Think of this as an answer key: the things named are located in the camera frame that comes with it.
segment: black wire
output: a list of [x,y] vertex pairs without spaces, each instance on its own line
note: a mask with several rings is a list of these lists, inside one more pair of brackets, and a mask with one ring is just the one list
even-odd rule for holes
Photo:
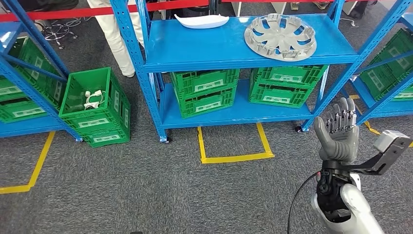
[[291,202],[290,212],[288,213],[287,234],[290,233],[290,229],[291,229],[290,219],[291,219],[291,211],[293,210],[294,201],[296,200],[296,197],[297,197],[298,193],[301,191],[301,189],[304,187],[304,185],[306,185],[313,177],[315,177],[317,175],[317,173],[319,173],[319,172],[316,172],[316,173],[312,174],[308,179],[306,179],[304,181],[304,183],[298,188],[298,190],[297,190],[297,192],[296,192],[296,194],[293,198],[293,201]]

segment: yellow floor tape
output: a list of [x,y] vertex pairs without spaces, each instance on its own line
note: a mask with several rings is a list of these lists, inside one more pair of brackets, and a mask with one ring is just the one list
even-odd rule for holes
[[252,155],[240,155],[240,156],[228,156],[228,157],[207,157],[205,154],[204,139],[202,137],[202,129],[201,127],[198,127],[198,140],[199,140],[199,150],[201,152],[201,162],[202,163],[241,162],[241,161],[274,157],[274,154],[271,152],[271,148],[268,144],[267,137],[265,136],[263,126],[260,123],[257,123],[257,129],[258,129],[258,133],[260,134],[261,142],[263,143],[265,153],[252,154]]
[[44,144],[43,149],[41,150],[40,156],[38,158],[38,162],[36,163],[35,169],[33,170],[32,176],[30,177],[29,183],[26,185],[18,185],[18,186],[0,188],[0,194],[27,192],[35,185],[36,180],[38,179],[40,170],[43,166],[44,160],[47,156],[47,152],[49,152],[49,148],[50,148],[50,145],[52,144],[53,137],[55,137],[55,132],[49,132],[46,143]]
[[[351,99],[359,99],[359,98],[360,98],[358,95],[350,95],[349,97],[350,97]],[[358,112],[362,115],[363,113],[361,112],[361,110],[358,108],[357,105],[356,105],[356,108],[357,108]],[[371,127],[369,121],[364,122],[364,125],[367,126],[367,128],[369,129],[370,132],[372,132],[372,133],[374,133],[374,134],[377,134],[377,135],[380,135],[380,132],[379,132],[379,131],[377,131],[376,129],[374,129],[374,128]]]

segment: white pants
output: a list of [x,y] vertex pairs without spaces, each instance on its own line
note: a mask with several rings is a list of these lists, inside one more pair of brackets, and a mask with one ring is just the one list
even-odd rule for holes
[[[107,7],[111,6],[110,0],[88,0],[88,4],[91,8]],[[128,5],[135,5],[135,0],[129,0]],[[136,38],[143,46],[143,35],[142,26],[139,18],[139,14],[130,13],[133,28],[135,30]],[[113,56],[120,70],[124,76],[130,76],[135,72],[133,67],[131,57],[129,56],[128,50],[126,48],[125,42],[120,36],[119,26],[116,23],[116,18],[114,15],[104,15],[96,16],[96,20],[102,28],[105,34],[106,40],[108,41],[109,47],[112,50]]]

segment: white label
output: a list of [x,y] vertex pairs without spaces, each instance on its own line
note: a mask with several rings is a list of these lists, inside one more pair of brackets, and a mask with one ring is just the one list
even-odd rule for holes
[[125,117],[123,118],[125,120],[125,127],[129,128],[129,109],[125,108]]
[[222,85],[224,85],[224,80],[223,79],[220,79],[220,80],[217,80],[217,81],[214,81],[214,82],[210,82],[210,83],[206,83],[206,84],[196,85],[195,86],[195,92],[199,92],[199,91],[202,91],[202,90],[207,90],[207,89],[214,88],[214,87],[219,87],[219,86],[222,86]]
[[[41,68],[43,64],[43,60],[39,57],[36,57],[36,62],[35,62],[35,67]],[[39,72],[37,71],[32,71],[32,77],[37,80],[39,76]]]
[[86,128],[86,127],[105,124],[105,123],[109,123],[109,121],[106,118],[101,118],[101,119],[96,119],[92,121],[81,122],[79,123],[79,128]]
[[40,107],[37,107],[35,109],[30,109],[30,110],[16,111],[16,112],[13,112],[13,115],[14,117],[23,117],[23,116],[29,116],[29,115],[39,114],[43,112],[44,112],[43,109],[41,109]]
[[195,112],[206,111],[208,109],[219,107],[219,106],[221,106],[221,101],[214,102],[214,103],[211,103],[211,104],[207,104],[207,105],[204,105],[204,106],[197,106],[195,108]]
[[375,84],[376,88],[381,91],[384,89],[384,85],[383,83],[378,79],[378,77],[375,75],[374,71],[369,71],[367,73],[370,77],[370,79],[372,79],[373,83]]
[[289,98],[264,96],[263,101],[290,103]]
[[300,83],[301,80],[302,80],[302,77],[286,76],[286,75],[282,75],[282,74],[273,74],[272,77],[271,77],[271,80],[289,81],[289,82]]
[[0,96],[6,95],[6,94],[15,94],[15,93],[21,93],[21,90],[17,86],[10,86],[7,88],[0,89]]
[[115,102],[113,104],[113,107],[115,108],[116,112],[119,112],[119,92],[115,90]]
[[413,98],[413,93],[401,93],[398,94],[395,98]]
[[60,93],[61,92],[62,92],[62,82],[58,81],[56,83],[55,95],[53,95],[53,97],[58,101],[60,100]]
[[[400,55],[399,51],[396,49],[396,47],[393,47],[389,50],[389,53],[391,56],[396,57],[398,55]],[[405,60],[404,58],[399,58],[398,60],[396,60],[397,63],[403,68],[403,69],[407,69],[410,66],[410,63]]]
[[103,141],[108,141],[108,140],[117,140],[120,139],[119,135],[113,135],[113,136],[104,136],[104,137],[98,137],[98,138],[93,138],[93,141],[95,143],[103,142]]

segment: gray carpet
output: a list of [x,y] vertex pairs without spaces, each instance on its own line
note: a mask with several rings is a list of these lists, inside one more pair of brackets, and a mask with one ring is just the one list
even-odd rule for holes
[[[243,7],[247,15],[272,12],[267,3]],[[233,14],[229,4],[221,12]],[[301,4],[302,12],[318,11],[312,4]],[[385,12],[380,4],[369,7],[356,22],[359,27],[342,21],[340,29],[357,49]],[[66,132],[57,132],[31,191],[0,195],[0,233],[286,233],[288,208],[297,188],[321,166],[313,131],[297,134],[295,122],[266,123],[263,128],[275,158],[203,165],[196,128],[172,130],[172,143],[158,142],[137,80],[121,76],[95,19],[74,30],[79,38],[64,40],[66,49],[59,55],[71,71],[114,68],[132,103],[131,141],[92,149],[74,142]],[[342,69],[331,67],[328,86]],[[248,71],[242,74],[246,78]],[[315,97],[314,92],[309,106],[314,106]],[[413,136],[412,117],[373,119],[371,124],[379,131],[394,129]],[[254,124],[204,127],[203,135],[207,156],[263,151]],[[1,186],[27,183],[46,136],[0,139]],[[361,126],[359,162],[375,155],[376,138]],[[388,234],[413,233],[412,155],[410,148],[383,176],[361,177],[363,193]],[[325,232],[309,203],[314,185],[312,181],[297,199],[292,233]]]

